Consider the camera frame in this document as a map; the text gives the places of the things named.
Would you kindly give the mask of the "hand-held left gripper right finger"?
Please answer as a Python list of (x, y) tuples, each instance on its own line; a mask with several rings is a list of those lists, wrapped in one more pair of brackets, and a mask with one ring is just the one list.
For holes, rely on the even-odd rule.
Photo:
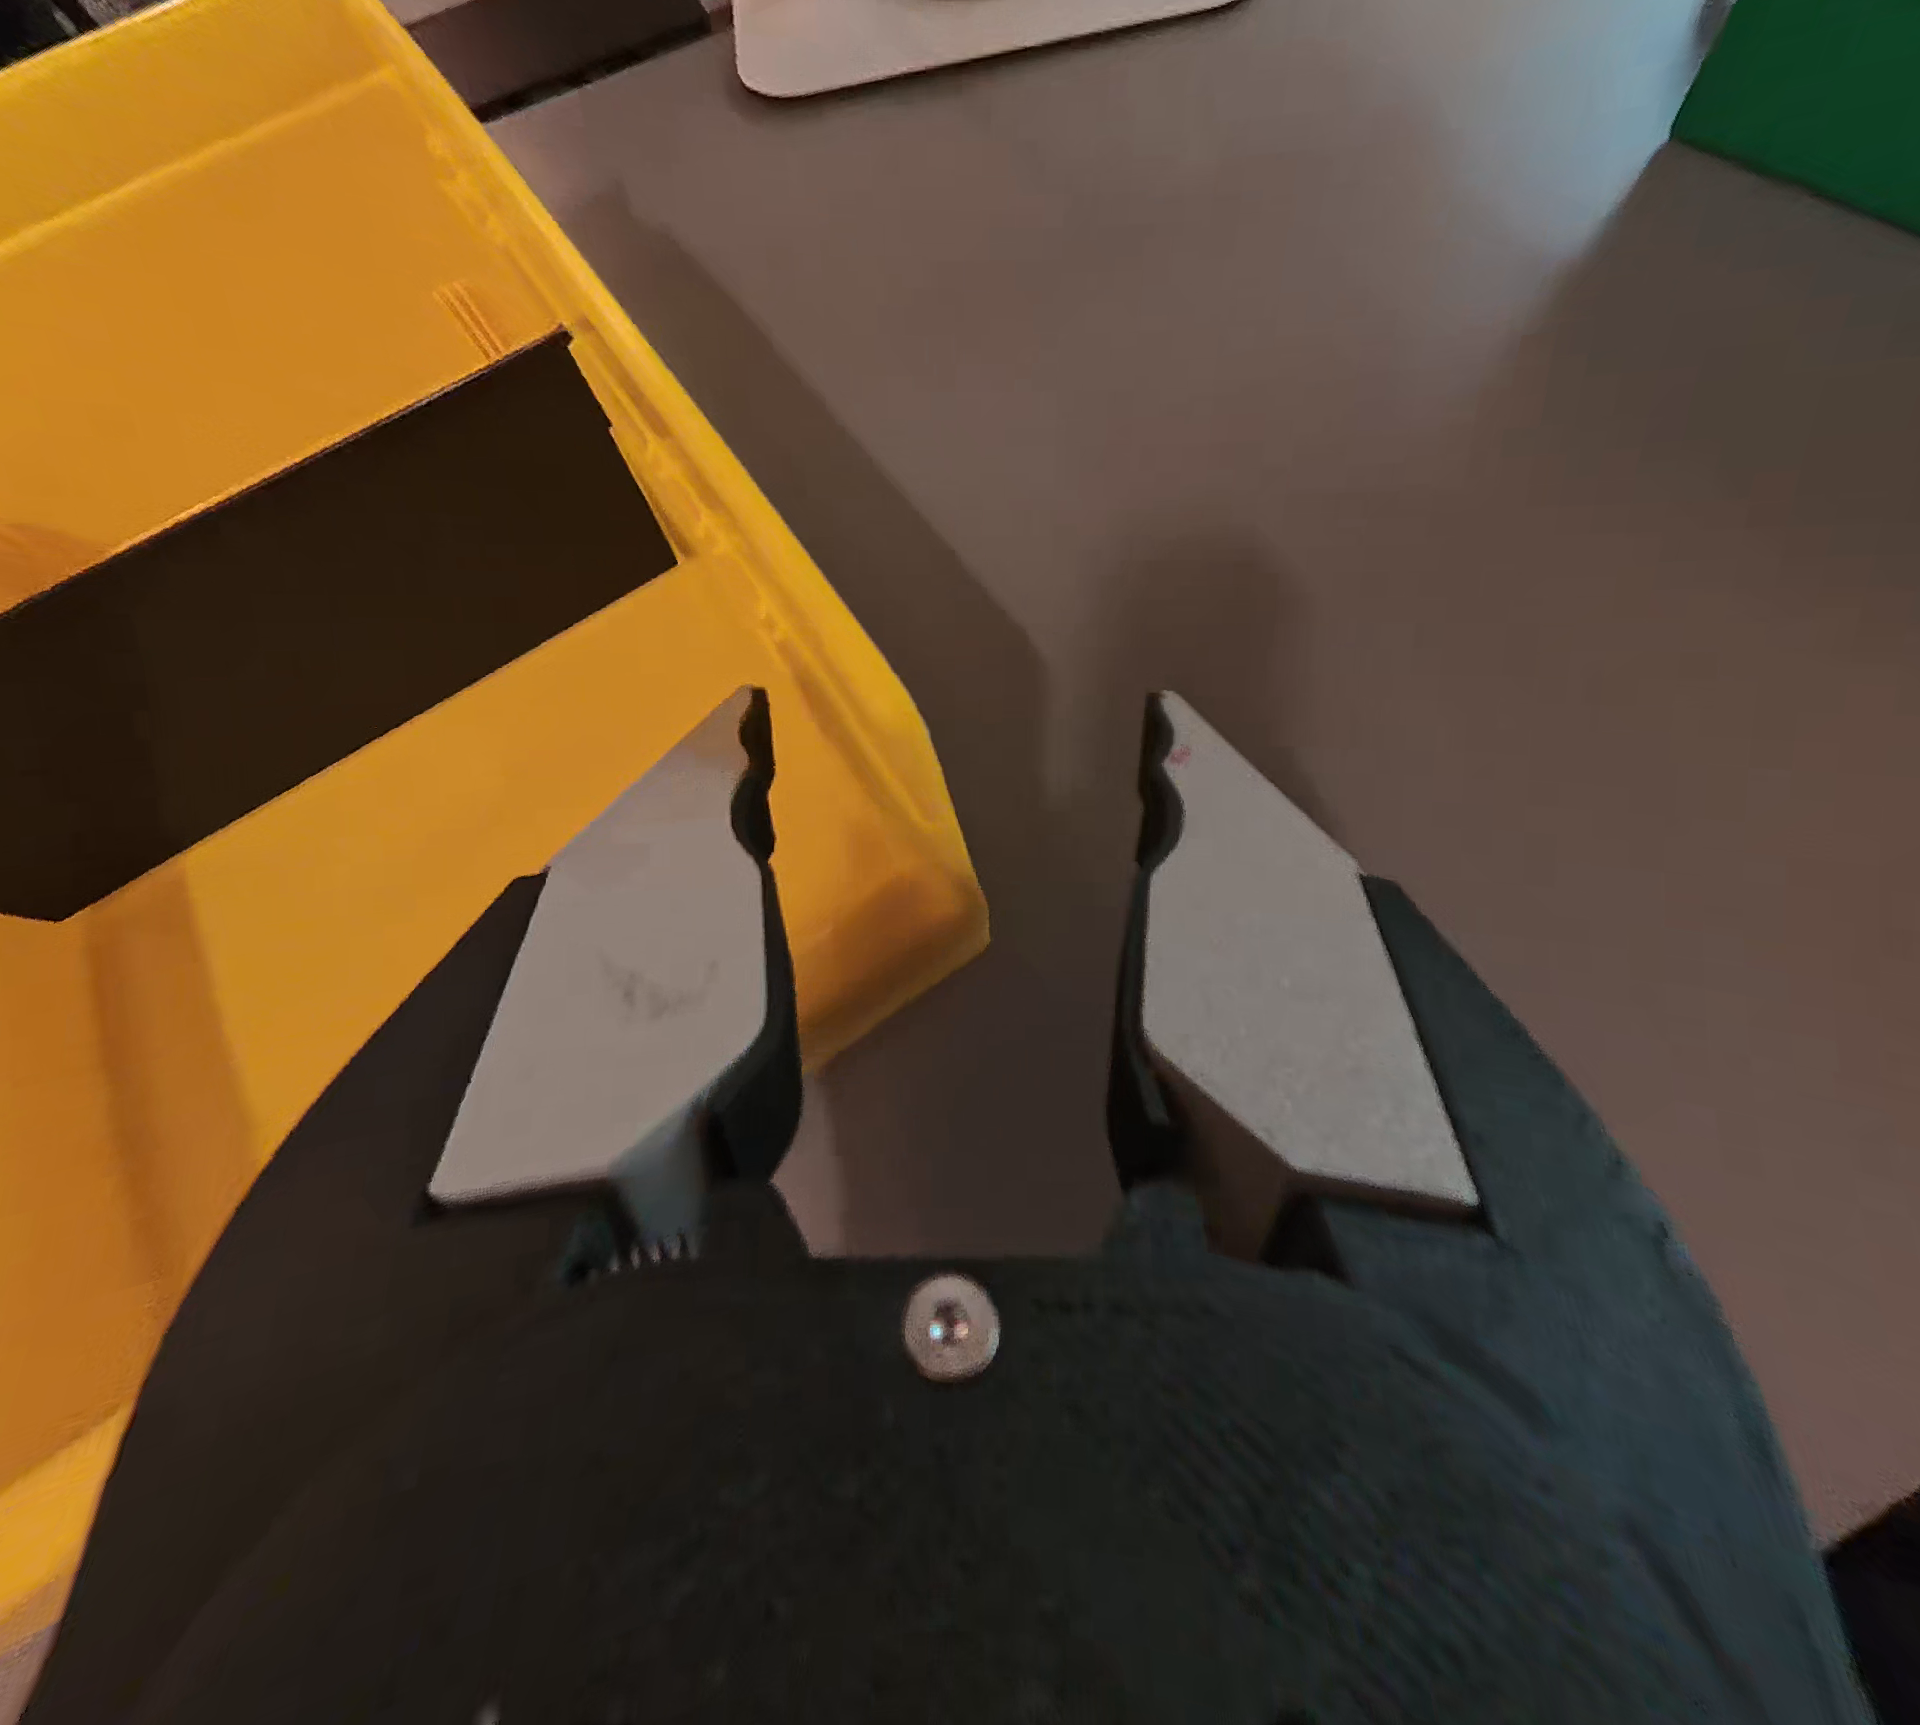
[(1183, 696), (1152, 690), (1107, 1144), (1208, 1225), (1299, 1198), (1439, 1222), (1481, 1201), (1360, 864)]

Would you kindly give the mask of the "black network switch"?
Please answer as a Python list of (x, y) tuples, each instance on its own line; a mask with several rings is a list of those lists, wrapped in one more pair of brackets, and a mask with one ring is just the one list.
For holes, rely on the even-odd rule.
[(1, 910), (60, 922), (675, 563), (572, 333), (1, 618)]

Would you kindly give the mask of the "green plastic bin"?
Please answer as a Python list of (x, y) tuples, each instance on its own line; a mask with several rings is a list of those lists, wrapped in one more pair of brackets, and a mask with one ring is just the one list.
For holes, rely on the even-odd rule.
[(1731, 0), (1669, 133), (1917, 230), (1917, 0)]

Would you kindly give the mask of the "yellow plastic bin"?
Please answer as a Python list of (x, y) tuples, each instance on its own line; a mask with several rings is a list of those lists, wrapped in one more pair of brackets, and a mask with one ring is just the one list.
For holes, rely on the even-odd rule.
[(556, 328), (673, 567), (76, 917), (4, 915), (4, 1648), (300, 1115), (738, 689), (801, 1055), (990, 940), (907, 693), (377, 0), (172, 0), (4, 71), (4, 610)]

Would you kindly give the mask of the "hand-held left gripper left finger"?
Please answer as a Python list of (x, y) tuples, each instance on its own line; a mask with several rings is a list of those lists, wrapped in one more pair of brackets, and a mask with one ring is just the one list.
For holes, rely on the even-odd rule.
[(705, 1205), (803, 1107), (771, 707), (735, 690), (548, 864), (428, 1197)]

